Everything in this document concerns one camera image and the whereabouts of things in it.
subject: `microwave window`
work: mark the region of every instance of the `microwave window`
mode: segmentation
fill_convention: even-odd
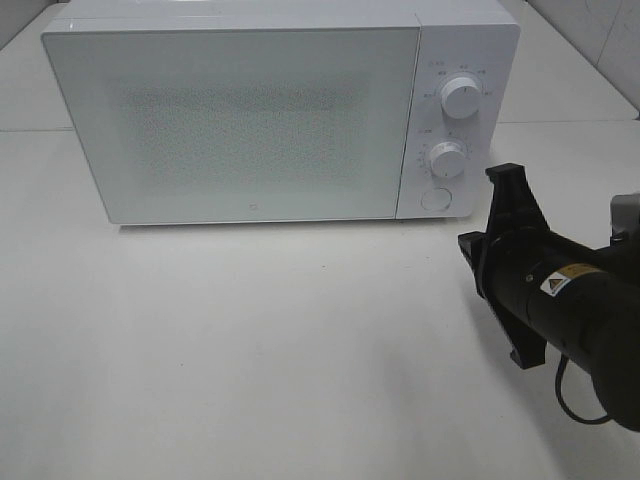
[[[419,30],[56,35],[114,223],[393,218]]]
[[[207,88],[112,82],[136,185],[151,195],[358,188],[369,75],[305,76]]]

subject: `printed label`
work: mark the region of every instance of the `printed label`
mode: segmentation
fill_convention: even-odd
[[[558,271],[549,275],[545,281],[542,282],[542,285],[540,285],[540,290],[547,295],[555,297],[564,287],[569,285],[572,280],[581,277],[582,275],[601,271],[602,270],[587,263],[572,263],[571,265],[562,267]]]

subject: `white microwave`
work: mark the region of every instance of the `white microwave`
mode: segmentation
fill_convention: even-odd
[[[116,224],[471,213],[495,0],[72,0],[42,40]]]

